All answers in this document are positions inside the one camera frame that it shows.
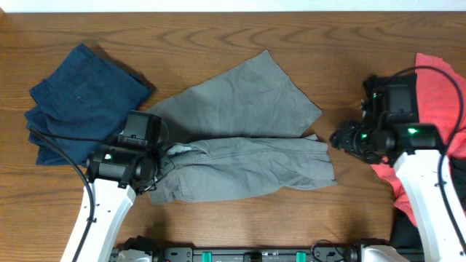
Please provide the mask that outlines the grey shorts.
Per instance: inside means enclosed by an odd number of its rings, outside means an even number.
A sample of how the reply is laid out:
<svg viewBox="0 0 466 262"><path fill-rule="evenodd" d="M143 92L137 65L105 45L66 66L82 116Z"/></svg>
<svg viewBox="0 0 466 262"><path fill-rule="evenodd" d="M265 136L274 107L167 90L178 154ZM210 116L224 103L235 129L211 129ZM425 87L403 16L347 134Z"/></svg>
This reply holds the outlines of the grey shorts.
<svg viewBox="0 0 466 262"><path fill-rule="evenodd" d="M150 108L168 127L167 176L153 205L214 202L336 184L327 143L306 130L321 110L263 51Z"/></svg>

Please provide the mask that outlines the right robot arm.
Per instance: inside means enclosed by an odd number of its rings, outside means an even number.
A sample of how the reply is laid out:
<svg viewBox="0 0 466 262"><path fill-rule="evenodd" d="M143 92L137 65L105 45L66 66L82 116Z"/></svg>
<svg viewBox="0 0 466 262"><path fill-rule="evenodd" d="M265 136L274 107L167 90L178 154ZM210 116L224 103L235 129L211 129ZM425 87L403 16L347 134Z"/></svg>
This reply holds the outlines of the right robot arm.
<svg viewBox="0 0 466 262"><path fill-rule="evenodd" d="M394 169L413 210L426 261L465 260L465 211L435 125L376 127L349 120L330 142L364 162L386 162Z"/></svg>

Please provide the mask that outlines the red shorts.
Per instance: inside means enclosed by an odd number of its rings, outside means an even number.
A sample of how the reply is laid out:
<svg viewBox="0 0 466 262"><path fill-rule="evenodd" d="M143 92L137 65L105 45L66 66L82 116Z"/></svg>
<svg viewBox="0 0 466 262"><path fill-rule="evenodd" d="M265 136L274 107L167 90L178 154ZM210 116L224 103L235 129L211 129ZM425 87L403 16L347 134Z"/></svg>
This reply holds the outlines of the red shorts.
<svg viewBox="0 0 466 262"><path fill-rule="evenodd" d="M465 78L457 74L443 59L435 56L416 54L416 66L433 66L452 76L465 93ZM432 123L437 126L443 140L449 138L456 123L459 111L459 99L453 85L445 76L430 70L417 70L417 100L419 119L422 123ZM454 136L448 149L451 175L454 187L462 206L465 206L465 121L462 121L459 132ZM386 164L373 164L372 169L379 178L387 181L395 193L395 207L405 213L413 225L416 225L410 202L395 176L395 171Z"/></svg>

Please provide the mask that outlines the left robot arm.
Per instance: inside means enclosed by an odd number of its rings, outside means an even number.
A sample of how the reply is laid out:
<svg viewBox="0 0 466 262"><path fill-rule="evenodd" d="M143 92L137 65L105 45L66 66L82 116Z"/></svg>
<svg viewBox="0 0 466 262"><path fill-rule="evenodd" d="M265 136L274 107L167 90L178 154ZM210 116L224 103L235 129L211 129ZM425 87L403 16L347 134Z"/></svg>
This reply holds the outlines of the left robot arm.
<svg viewBox="0 0 466 262"><path fill-rule="evenodd" d="M87 184L62 261L108 261L135 198L174 169L154 147L101 145L88 159Z"/></svg>

